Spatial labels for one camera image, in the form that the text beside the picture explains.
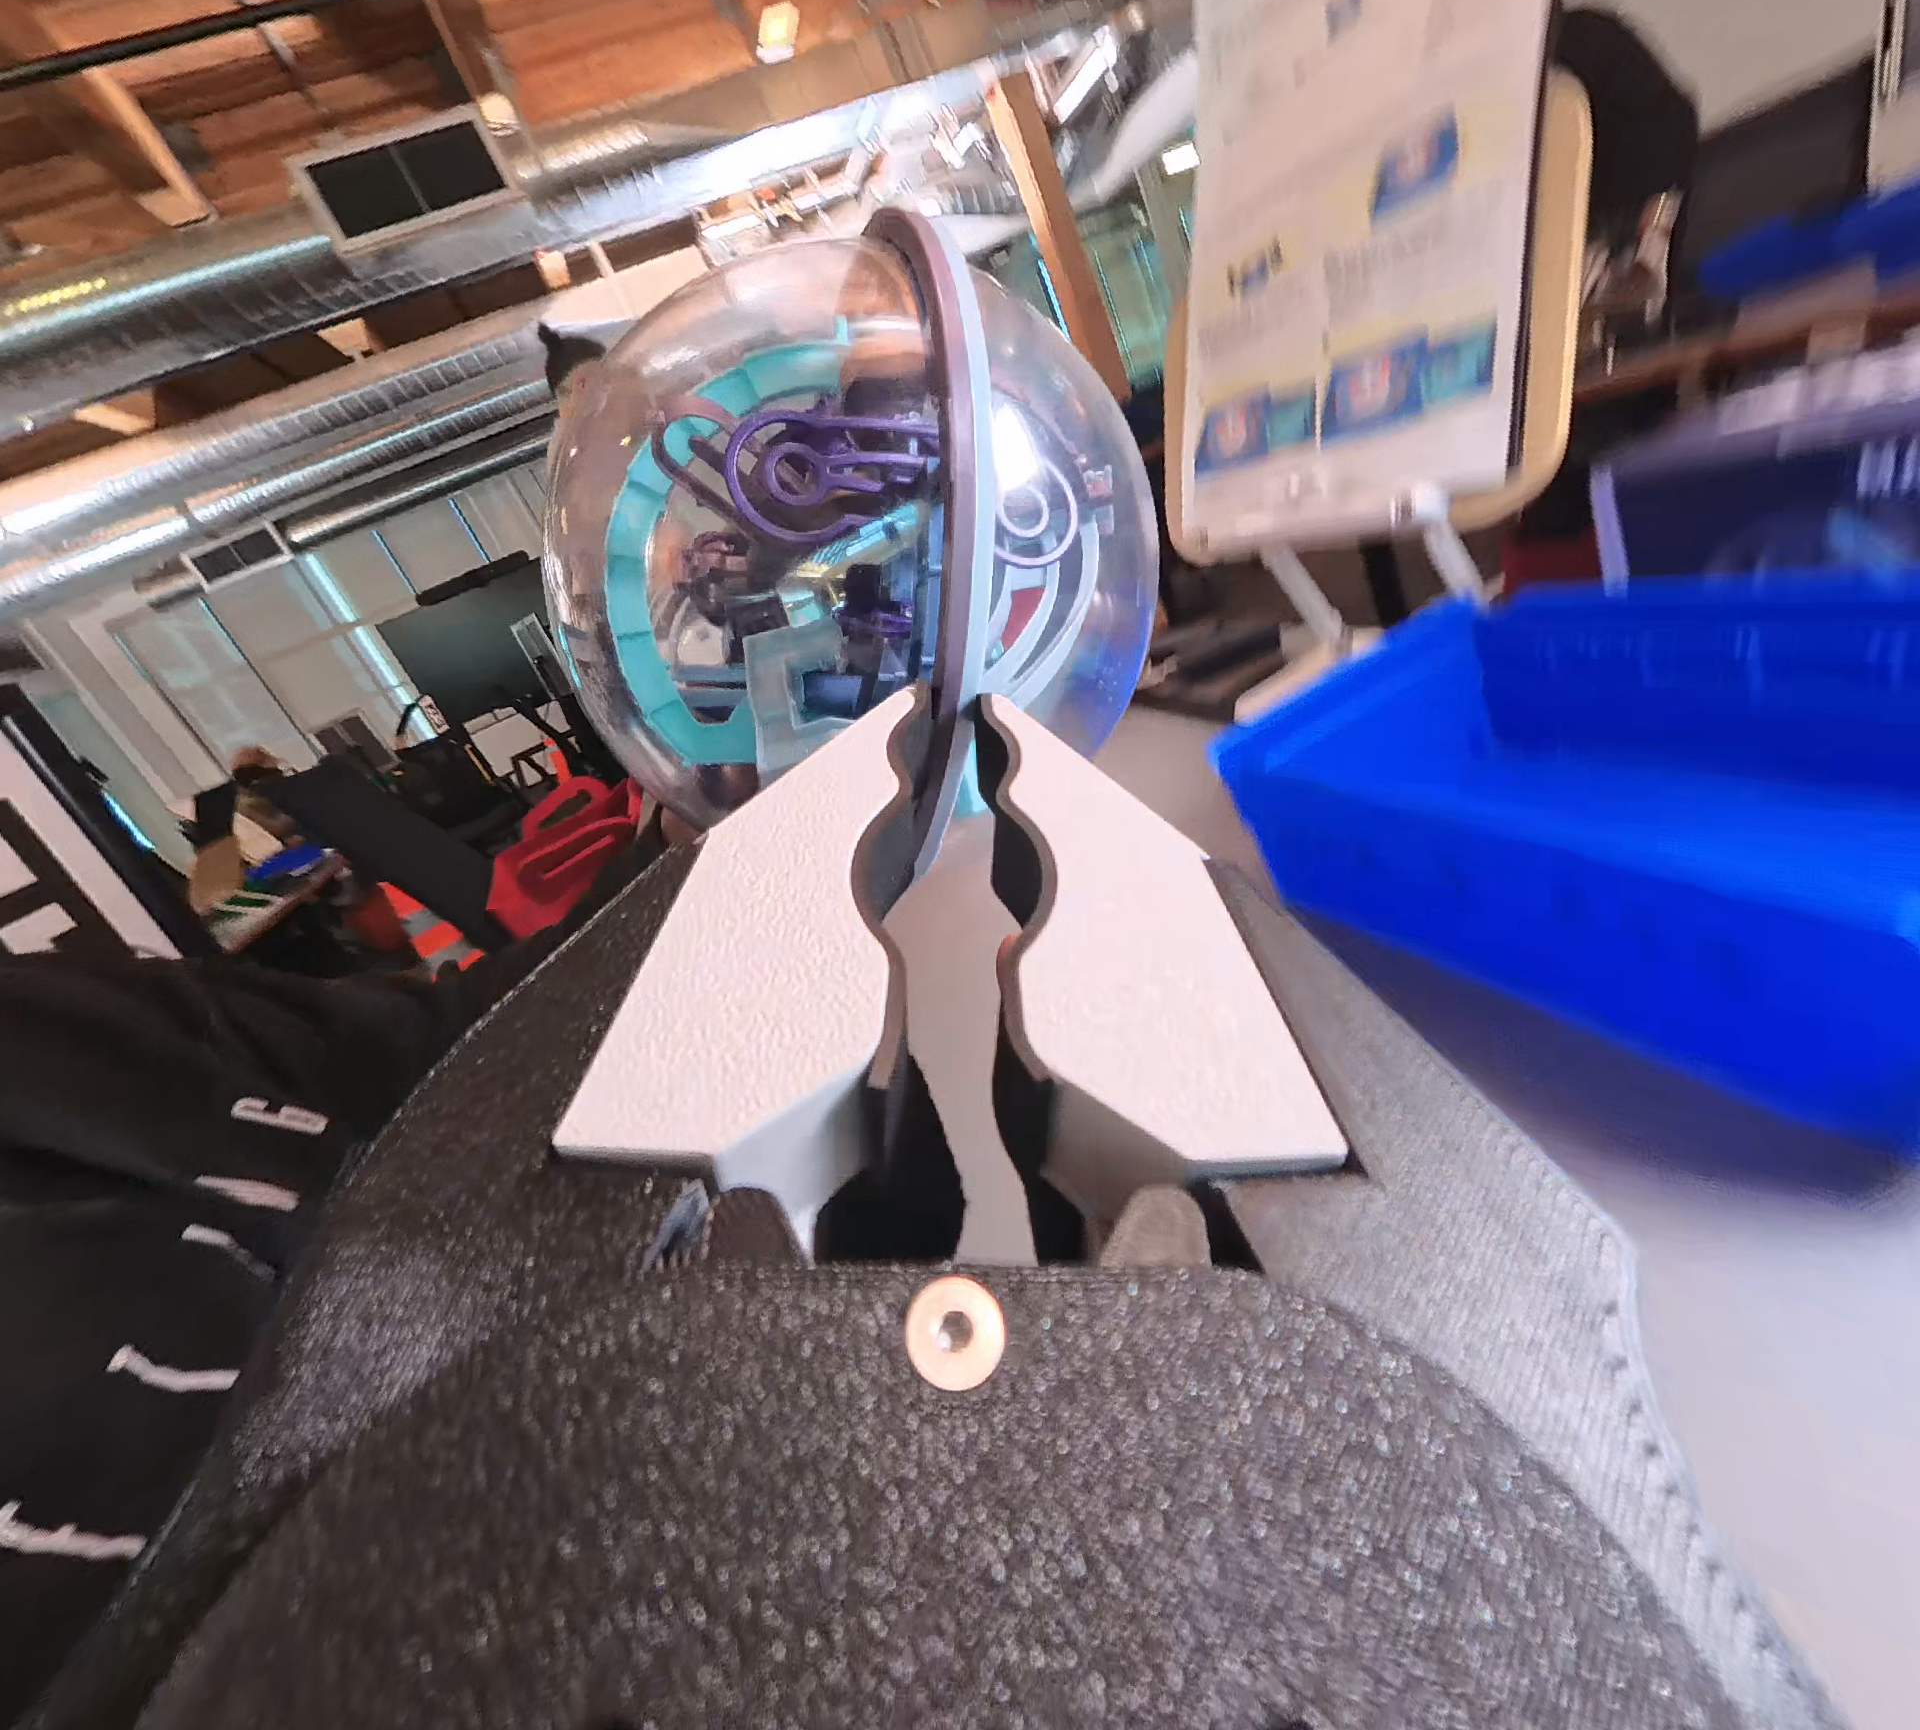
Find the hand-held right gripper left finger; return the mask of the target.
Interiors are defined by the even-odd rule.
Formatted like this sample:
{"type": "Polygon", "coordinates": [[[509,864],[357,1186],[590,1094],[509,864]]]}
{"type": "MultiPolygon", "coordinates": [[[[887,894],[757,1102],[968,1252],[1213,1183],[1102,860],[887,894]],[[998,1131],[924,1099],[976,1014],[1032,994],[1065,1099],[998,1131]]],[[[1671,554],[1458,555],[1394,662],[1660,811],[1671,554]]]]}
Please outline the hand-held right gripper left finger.
{"type": "Polygon", "coordinates": [[[570,1163],[684,1172],[818,1219],[904,1067],[887,914],[924,857],[929,689],[898,689],[716,823],[559,1119],[570,1163]]]}

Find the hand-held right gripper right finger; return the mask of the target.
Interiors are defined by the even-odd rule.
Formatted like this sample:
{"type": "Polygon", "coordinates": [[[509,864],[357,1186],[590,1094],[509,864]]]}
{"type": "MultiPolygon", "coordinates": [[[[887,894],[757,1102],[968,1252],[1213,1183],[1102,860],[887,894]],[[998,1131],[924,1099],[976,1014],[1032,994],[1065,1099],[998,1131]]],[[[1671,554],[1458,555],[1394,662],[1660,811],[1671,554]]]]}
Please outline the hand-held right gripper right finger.
{"type": "Polygon", "coordinates": [[[1327,1173],[1350,1142],[1213,857],[1016,705],[981,705],[995,811],[995,1119],[1035,1219],[1327,1173]]]}

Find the clear maze ball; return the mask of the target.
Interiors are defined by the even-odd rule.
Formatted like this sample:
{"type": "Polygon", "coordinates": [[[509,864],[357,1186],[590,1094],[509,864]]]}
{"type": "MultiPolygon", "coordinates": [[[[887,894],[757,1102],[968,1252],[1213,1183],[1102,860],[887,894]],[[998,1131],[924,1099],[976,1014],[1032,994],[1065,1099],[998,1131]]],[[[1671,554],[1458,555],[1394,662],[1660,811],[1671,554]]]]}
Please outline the clear maze ball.
{"type": "Polygon", "coordinates": [[[1073,341],[931,220],[878,212],[538,340],[553,640],[686,830],[899,689],[931,705],[936,830],[976,807],[976,699],[1083,754],[1115,735],[1160,613],[1143,448],[1073,341]]]}

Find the blue plastic bin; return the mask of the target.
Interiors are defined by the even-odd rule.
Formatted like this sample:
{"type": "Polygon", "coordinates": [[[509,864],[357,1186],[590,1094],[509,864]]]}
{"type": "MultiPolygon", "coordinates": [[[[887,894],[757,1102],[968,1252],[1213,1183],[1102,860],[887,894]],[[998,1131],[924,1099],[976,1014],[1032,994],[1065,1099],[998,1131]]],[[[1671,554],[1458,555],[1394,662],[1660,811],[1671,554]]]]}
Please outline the blue plastic bin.
{"type": "Polygon", "coordinates": [[[1281,901],[1916,1155],[1916,576],[1435,602],[1210,763],[1281,901]]]}

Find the person in black jacket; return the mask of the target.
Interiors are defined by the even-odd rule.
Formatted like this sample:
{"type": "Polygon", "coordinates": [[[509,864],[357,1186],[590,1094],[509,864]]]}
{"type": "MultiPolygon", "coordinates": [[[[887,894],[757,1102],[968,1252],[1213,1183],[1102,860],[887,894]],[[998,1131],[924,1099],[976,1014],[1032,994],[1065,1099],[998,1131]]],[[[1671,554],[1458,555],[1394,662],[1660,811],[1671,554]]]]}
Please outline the person in black jacket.
{"type": "Polygon", "coordinates": [[[666,853],[466,970],[2,957],[2,1725],[199,1471],[324,1198],[434,1067],[666,853]]]}

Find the instruction sheet clipboard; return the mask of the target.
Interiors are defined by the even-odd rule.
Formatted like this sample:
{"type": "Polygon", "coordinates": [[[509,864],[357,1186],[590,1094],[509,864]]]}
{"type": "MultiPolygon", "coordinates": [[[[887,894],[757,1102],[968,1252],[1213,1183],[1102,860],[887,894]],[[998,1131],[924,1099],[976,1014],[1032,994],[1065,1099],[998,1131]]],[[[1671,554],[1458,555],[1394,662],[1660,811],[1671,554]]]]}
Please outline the instruction sheet clipboard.
{"type": "Polygon", "coordinates": [[[1553,9],[1190,0],[1190,561],[1379,539],[1518,469],[1553,9]]]}

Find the ceiling air vent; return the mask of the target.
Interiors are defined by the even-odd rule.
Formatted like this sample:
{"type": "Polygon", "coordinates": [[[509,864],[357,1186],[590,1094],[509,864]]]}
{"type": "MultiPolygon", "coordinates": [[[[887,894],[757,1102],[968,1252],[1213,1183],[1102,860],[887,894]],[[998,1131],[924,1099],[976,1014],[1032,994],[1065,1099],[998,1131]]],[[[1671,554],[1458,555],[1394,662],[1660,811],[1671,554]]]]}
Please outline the ceiling air vent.
{"type": "Polygon", "coordinates": [[[305,150],[284,172],[344,260],[525,203],[505,140],[472,103],[305,150]]]}

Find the silver ventilation duct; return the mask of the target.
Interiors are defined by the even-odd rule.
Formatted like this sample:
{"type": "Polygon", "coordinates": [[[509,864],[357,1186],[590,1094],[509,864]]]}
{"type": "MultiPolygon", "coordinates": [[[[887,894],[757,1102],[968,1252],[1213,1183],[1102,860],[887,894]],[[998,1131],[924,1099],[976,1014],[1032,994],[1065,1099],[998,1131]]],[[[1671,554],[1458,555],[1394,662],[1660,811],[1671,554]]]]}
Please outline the silver ventilation duct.
{"type": "Polygon", "coordinates": [[[677,221],[757,180],[823,166],[864,133],[899,133],[973,103],[973,75],[952,72],[744,137],[644,142],[636,116],[597,113],[580,120],[586,133],[565,140],[525,196],[371,253],[335,253],[311,212],[281,209],[18,286],[2,294],[2,440],[538,250],[677,221]]]}

